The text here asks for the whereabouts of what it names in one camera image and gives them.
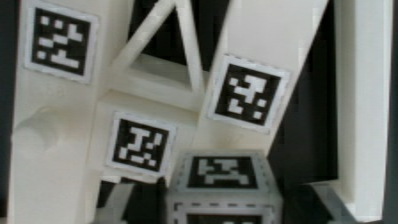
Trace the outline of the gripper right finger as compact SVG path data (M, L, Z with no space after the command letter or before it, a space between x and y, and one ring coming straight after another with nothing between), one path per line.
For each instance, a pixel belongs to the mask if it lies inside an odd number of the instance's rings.
M301 184L286 191L283 224L359 224L326 183Z

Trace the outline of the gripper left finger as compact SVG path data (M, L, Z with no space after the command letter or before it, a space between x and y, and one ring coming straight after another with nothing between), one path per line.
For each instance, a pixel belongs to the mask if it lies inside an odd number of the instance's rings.
M95 224L166 224L166 179L102 182Z

